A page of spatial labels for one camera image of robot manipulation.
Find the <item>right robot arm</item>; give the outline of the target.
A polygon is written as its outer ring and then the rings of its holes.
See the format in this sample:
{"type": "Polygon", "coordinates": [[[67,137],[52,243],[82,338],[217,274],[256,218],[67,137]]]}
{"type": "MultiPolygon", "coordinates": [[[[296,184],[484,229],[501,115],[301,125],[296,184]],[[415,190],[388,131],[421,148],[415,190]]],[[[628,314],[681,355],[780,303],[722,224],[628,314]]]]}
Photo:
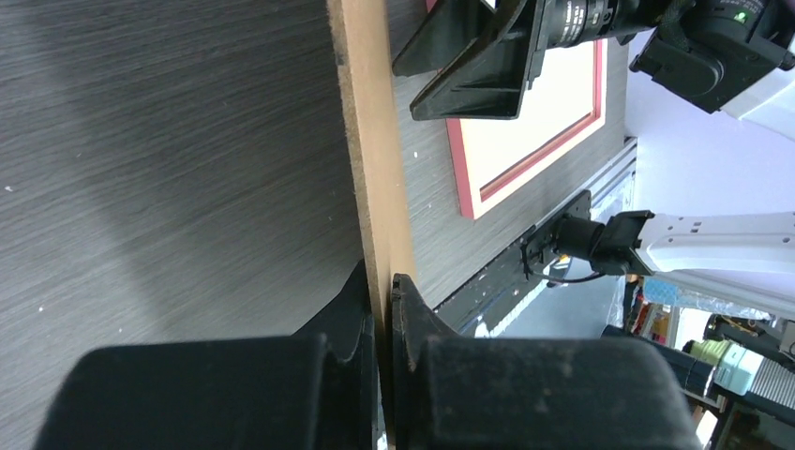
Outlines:
{"type": "Polygon", "coordinates": [[[525,275],[563,253],[792,315],[792,2],[433,1],[392,69],[432,74],[411,117],[446,124],[477,219],[606,123],[608,43],[635,37],[642,208],[604,225],[558,214],[531,230],[525,275]]]}

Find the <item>brown cardboard backing board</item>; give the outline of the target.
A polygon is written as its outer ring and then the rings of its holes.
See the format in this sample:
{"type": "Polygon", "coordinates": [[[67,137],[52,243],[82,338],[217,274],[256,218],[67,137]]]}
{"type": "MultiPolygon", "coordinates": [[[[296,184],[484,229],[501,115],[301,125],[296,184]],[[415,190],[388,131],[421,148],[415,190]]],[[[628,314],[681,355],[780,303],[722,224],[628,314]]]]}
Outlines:
{"type": "Polygon", "coordinates": [[[352,167],[367,284],[375,318],[387,446],[397,449],[391,291],[396,273],[414,275],[387,5],[330,1],[342,113],[352,167]]]}

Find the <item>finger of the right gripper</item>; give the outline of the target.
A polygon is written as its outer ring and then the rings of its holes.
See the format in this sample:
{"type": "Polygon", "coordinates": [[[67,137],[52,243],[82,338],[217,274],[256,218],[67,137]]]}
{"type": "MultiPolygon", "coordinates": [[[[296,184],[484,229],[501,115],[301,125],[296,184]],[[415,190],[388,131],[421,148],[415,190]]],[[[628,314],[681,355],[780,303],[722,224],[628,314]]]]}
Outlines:
{"type": "Polygon", "coordinates": [[[467,78],[447,70],[432,70],[432,80],[410,104],[412,119],[428,121],[448,118],[499,119],[518,117],[531,68],[533,46],[540,32],[544,1],[514,1],[516,4],[491,24],[499,33],[496,41],[480,37],[459,58],[465,68],[479,67],[493,48],[512,61],[511,78],[467,78]]]}
{"type": "Polygon", "coordinates": [[[511,78],[512,61],[493,48],[479,67],[466,68],[459,58],[481,37],[496,41],[491,22],[514,1],[437,1],[392,63],[393,74],[410,77],[445,70],[467,78],[511,78]]]}

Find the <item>pink wooden picture frame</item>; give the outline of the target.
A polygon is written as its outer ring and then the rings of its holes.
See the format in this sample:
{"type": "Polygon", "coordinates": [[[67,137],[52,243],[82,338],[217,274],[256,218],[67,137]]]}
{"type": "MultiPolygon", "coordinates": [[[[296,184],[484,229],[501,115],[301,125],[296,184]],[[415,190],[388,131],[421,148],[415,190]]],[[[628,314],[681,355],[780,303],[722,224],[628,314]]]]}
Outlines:
{"type": "Polygon", "coordinates": [[[489,119],[449,118],[446,129],[462,216],[477,219],[566,155],[606,123],[608,43],[582,43],[525,53],[517,61],[498,49],[467,66],[465,80],[507,80],[509,68],[540,64],[517,107],[489,119]]]}

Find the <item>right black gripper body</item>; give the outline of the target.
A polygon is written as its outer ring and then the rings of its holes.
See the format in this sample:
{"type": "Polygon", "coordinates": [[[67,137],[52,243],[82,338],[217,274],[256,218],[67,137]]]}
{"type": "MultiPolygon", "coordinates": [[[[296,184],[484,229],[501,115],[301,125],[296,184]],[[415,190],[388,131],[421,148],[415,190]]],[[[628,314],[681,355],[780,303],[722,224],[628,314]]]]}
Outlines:
{"type": "Polygon", "coordinates": [[[527,87],[541,75],[545,52],[604,38],[618,14],[618,2],[608,0],[544,1],[527,87]]]}

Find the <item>cat photo print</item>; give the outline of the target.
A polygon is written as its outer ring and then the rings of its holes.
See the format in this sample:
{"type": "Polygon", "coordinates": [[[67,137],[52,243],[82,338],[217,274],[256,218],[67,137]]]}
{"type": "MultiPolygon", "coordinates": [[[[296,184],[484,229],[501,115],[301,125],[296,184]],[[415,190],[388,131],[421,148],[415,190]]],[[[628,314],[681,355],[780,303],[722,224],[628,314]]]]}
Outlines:
{"type": "Polygon", "coordinates": [[[482,189],[601,105],[604,46],[580,44],[545,53],[543,70],[524,93],[515,119],[463,119],[472,183],[482,189]]]}

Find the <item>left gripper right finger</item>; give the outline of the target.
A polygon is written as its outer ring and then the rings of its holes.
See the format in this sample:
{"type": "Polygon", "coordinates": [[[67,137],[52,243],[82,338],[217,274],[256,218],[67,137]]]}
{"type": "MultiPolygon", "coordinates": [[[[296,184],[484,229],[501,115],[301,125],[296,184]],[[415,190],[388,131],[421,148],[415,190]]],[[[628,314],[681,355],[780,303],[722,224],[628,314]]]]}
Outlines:
{"type": "Polygon", "coordinates": [[[474,338],[393,278],[390,442],[398,449],[698,449],[680,386],[631,337],[474,338]]]}

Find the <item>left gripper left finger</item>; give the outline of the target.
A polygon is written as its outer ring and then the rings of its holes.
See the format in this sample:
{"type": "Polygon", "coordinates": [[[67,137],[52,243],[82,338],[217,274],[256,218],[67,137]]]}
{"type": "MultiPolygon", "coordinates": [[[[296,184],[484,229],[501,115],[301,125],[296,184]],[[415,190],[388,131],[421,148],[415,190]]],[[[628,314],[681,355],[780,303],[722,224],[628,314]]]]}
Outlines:
{"type": "Polygon", "coordinates": [[[358,264],[289,336],[104,347],[61,384],[37,449],[373,449],[374,319],[358,264]]]}

